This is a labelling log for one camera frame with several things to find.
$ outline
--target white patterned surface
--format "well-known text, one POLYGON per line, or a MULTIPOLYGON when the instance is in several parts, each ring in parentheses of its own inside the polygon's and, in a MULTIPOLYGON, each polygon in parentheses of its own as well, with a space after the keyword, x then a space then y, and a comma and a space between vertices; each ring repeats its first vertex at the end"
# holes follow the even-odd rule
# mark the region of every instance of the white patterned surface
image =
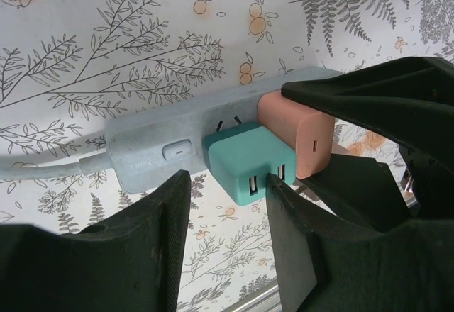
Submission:
MULTIPOLYGON (((100 150, 106 120, 310 66, 453 60, 453 0, 1 0, 2 165, 100 150)), ((338 122, 341 145, 392 165, 393 143, 338 122)), ((275 276, 263 200, 193 178, 179 310, 221 311, 275 276)), ((138 200, 112 171, 0 182, 0 223, 76 233, 138 200)))

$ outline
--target usb charger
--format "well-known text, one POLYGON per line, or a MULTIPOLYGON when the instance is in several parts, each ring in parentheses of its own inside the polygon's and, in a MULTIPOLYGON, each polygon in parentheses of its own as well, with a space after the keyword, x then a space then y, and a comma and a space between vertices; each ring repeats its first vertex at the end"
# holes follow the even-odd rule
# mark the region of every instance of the usb charger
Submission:
POLYGON ((268 173, 295 180, 295 152, 256 122, 209 135, 203 146, 210 173, 239 206, 265 195, 268 173))
POLYGON ((295 150, 298 179, 310 177, 328 165, 334 117, 273 91, 258 102, 258 122, 295 150))

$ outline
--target pink usb-c charger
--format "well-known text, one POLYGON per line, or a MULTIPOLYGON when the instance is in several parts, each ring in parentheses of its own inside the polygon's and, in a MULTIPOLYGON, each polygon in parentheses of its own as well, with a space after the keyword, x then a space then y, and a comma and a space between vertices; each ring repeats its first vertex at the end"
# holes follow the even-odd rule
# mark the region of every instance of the pink usb-c charger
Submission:
POLYGON ((295 150, 297 179, 310 177, 328 165, 334 117, 291 101, 283 97, 281 91, 274 91, 259 100, 258 122, 295 150))

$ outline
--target teal usb charger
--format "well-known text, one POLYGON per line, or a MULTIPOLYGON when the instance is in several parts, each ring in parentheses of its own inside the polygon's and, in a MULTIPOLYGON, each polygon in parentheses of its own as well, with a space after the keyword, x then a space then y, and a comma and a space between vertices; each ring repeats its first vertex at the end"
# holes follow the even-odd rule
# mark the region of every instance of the teal usb charger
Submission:
POLYGON ((207 136, 203 146, 211 174, 239 206, 265 196, 268 173, 295 180, 295 151, 256 122, 207 136))

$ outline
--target gray power strip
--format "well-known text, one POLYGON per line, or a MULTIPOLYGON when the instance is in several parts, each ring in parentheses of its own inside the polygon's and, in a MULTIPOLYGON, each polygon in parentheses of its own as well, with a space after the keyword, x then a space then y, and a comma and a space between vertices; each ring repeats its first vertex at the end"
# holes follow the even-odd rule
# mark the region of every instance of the gray power strip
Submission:
POLYGON ((322 67, 291 72, 251 85, 233 87, 108 122, 107 153, 121 188, 131 194, 161 185, 180 169, 206 169, 202 140, 241 122, 257 120, 257 104, 286 82, 341 74, 322 67))

